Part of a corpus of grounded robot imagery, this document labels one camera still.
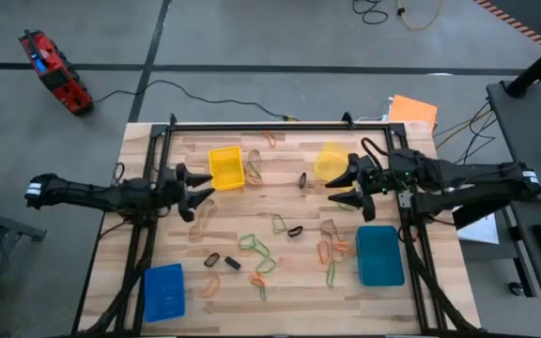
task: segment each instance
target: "yellow and black hazard tape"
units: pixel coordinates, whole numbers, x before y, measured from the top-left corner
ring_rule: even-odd
[[[508,25],[517,29],[520,33],[525,35],[527,38],[532,39],[535,43],[541,46],[541,36],[535,33],[533,30],[531,30],[528,26],[524,25],[523,23],[518,22],[515,18],[504,13],[503,10],[492,5],[492,3],[490,3],[487,0],[473,0],[473,1],[477,3],[477,5],[487,9],[490,13],[496,15],[498,19],[504,21],[505,23],[508,23]]]

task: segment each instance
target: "blue container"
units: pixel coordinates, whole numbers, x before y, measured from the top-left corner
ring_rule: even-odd
[[[398,235],[393,226],[361,226],[356,232],[356,248],[363,285],[404,284]]]
[[[185,315],[183,268],[171,264],[146,270],[146,323]]]

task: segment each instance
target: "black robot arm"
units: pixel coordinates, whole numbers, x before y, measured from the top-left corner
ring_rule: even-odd
[[[165,168],[162,184],[155,187],[145,178],[125,179],[117,185],[101,187],[43,174],[30,181],[24,198],[28,207],[36,209],[66,203],[117,212],[126,221],[151,210],[178,205],[181,218],[190,222],[191,209],[197,208],[214,189],[194,192],[187,187],[197,187],[211,179],[211,175],[190,173],[183,163],[174,170]]]
[[[362,207],[364,220],[372,221],[375,219],[372,194],[410,192],[410,187],[416,185],[423,191],[410,195],[415,215],[430,220],[442,210],[461,207],[455,212],[455,223],[462,227],[511,201],[533,201],[541,193],[535,172],[521,162],[455,165],[429,159],[412,149],[385,154],[390,165],[385,170],[370,152],[363,157],[349,154],[346,172],[326,187],[348,187],[354,182],[356,189],[331,195],[329,199]]]

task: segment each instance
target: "white paper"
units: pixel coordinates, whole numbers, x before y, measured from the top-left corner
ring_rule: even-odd
[[[458,230],[458,238],[488,244],[499,244],[494,214]]]

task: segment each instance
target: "wooden tabletop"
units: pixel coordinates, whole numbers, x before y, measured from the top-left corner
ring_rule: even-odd
[[[146,157],[150,124],[130,124],[125,132],[119,161],[126,165],[124,178],[140,177]],[[407,123],[409,146],[436,157],[425,123]],[[319,262],[319,225],[333,219],[344,240],[354,243],[355,233],[364,224],[360,211],[343,210],[327,199],[334,190],[313,171],[323,145],[337,143],[364,154],[362,137],[370,137],[386,148],[382,131],[272,131],[276,146],[271,147],[261,132],[214,131],[174,132],[169,164],[185,162],[196,173],[209,172],[208,152],[214,148],[240,146],[242,157],[260,151],[263,184],[215,192],[216,209],[209,214],[204,235],[189,239],[186,233],[194,223],[185,223],[176,209],[159,220],[152,267],[180,263],[186,288],[186,315],[144,324],[143,334],[167,335],[262,335],[262,334],[382,334],[418,333],[410,276],[404,245],[400,252],[405,284],[392,287],[362,286],[355,257],[336,264],[334,286],[326,286],[327,266]],[[382,164],[387,161],[380,158]],[[307,173],[304,189],[298,187],[301,173]],[[373,225],[400,226],[393,193],[374,196],[377,218]],[[280,214],[287,227],[302,226],[298,238],[272,232],[271,219]],[[120,223],[107,214],[102,231]],[[451,225],[432,223],[427,227],[438,282],[456,308],[479,326],[469,278],[456,230]],[[249,276],[262,260],[260,254],[238,248],[241,236],[255,234],[269,247],[278,267],[265,276],[267,300]],[[92,325],[120,288],[131,237],[131,226],[123,225],[101,239],[90,275],[80,329]],[[213,268],[204,260],[212,253],[222,259]],[[235,271],[224,261],[231,256],[241,263]],[[210,298],[201,296],[210,280],[218,276],[220,288]],[[133,292],[131,303],[134,304]],[[435,327],[430,297],[425,297],[430,323]],[[131,324],[133,309],[127,324]]]

